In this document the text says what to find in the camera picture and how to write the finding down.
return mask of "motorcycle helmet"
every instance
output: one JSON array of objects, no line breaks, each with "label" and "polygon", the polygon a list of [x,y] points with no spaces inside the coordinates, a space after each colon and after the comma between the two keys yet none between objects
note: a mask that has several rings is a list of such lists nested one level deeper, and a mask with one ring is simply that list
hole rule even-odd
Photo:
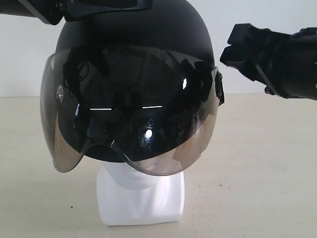
[{"label": "motorcycle helmet", "polygon": [[224,95],[200,15],[186,0],[153,0],[66,22],[40,100],[59,172],[86,155],[169,176],[205,151]]}]

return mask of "mannequin head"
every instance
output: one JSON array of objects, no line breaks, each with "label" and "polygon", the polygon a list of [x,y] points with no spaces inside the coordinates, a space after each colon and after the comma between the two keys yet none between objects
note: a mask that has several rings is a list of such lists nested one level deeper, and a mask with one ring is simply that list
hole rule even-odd
[{"label": "mannequin head", "polygon": [[127,163],[103,162],[103,166],[113,180],[124,189],[143,190],[153,187],[159,177],[139,172]]}]

